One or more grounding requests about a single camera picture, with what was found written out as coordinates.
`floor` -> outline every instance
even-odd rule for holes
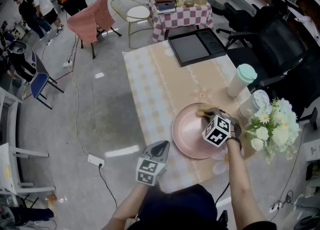
[[[65,14],[60,17],[62,21],[66,20]],[[100,178],[98,168],[87,162],[77,142],[75,119],[78,100],[72,76],[79,99],[78,138],[86,154],[105,160],[101,172],[118,203],[126,198],[135,184],[137,159],[146,146],[122,56],[123,52],[130,51],[128,26],[117,15],[113,18],[114,28],[123,36],[119,38],[116,34],[109,33],[99,37],[99,42],[94,45],[94,60],[91,58],[90,47],[77,50],[72,75],[68,68],[62,67],[75,42],[71,31],[65,28],[49,46],[46,46],[47,40],[40,43],[34,34],[28,40],[27,55],[30,55],[30,47],[40,57],[43,54],[44,65],[53,78],[60,78],[58,85],[64,90],[62,94],[52,87],[45,88],[48,103],[53,106],[52,111],[32,97],[26,98],[20,110],[18,129],[21,148],[49,152],[49,158],[22,161],[22,172],[25,181],[32,181],[37,186],[56,186],[58,230],[100,229],[115,210],[114,201]],[[215,16],[214,28],[228,28],[228,23],[224,18]],[[170,32],[170,35],[180,31],[185,30],[176,30]],[[151,30],[135,35],[132,39],[133,46],[152,44]],[[227,42],[227,35],[221,34],[219,37],[223,43]],[[104,76],[96,78],[99,73]],[[297,148],[300,141],[301,137],[296,141]],[[139,152],[112,158],[105,156],[106,152],[134,145],[139,147]],[[293,164],[294,160],[286,161],[284,156],[279,156],[268,165],[259,152],[246,161],[253,194],[267,220],[275,215],[269,213],[269,208],[275,199],[280,198]],[[303,192],[305,170],[306,162],[301,150],[282,199],[290,189],[295,197]],[[216,199],[228,180],[228,175],[222,174],[202,185]],[[45,195],[46,193],[40,194],[39,204]],[[229,190],[218,203],[218,215],[224,209],[229,213],[229,229],[236,229]],[[292,209],[292,205],[286,205],[273,220],[279,229],[288,227],[285,221],[289,214],[296,217],[296,214],[292,215],[296,213]],[[53,222],[42,222],[39,225],[54,228]]]

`checkered tablecloth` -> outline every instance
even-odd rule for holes
[[[161,189],[174,192],[217,174],[227,174],[226,146],[212,158],[187,157],[173,141],[172,124],[186,105],[202,102],[223,109],[245,127],[238,107],[250,97],[250,92],[245,89],[237,98],[227,95],[226,88],[236,73],[230,58],[225,55],[180,67],[168,41],[163,41],[125,53],[124,61],[146,145],[161,140],[170,142],[167,172],[159,182]],[[244,157],[248,158],[254,151],[247,140],[241,141]]]
[[[213,28],[211,6],[207,3],[205,6],[195,4],[192,8],[177,7],[174,13],[158,14],[155,4],[149,4],[153,21],[154,42],[165,40],[165,32],[182,26],[198,25],[204,28]]]

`flower bouquet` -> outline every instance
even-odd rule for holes
[[[291,104],[285,99],[274,99],[271,104],[263,101],[256,113],[251,112],[251,124],[246,132],[256,151],[263,150],[267,163],[271,163],[276,152],[286,152],[292,159],[295,150],[293,143],[299,135],[297,116]]]

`black shorts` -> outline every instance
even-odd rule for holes
[[[53,24],[57,18],[58,18],[58,15],[57,13],[55,12],[54,9],[52,9],[49,13],[47,13],[45,16],[43,16],[45,18],[45,20],[51,25]]]

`white cup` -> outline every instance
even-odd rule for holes
[[[248,109],[251,109],[253,113],[257,112],[262,105],[270,103],[269,96],[264,90],[257,90],[253,94],[251,94],[250,98],[246,100],[243,104],[238,108],[239,116],[243,119],[249,119],[250,113]]]
[[[227,93],[231,97],[236,97],[241,91],[257,78],[257,74],[249,64],[241,64],[236,69],[236,73],[231,80]]]

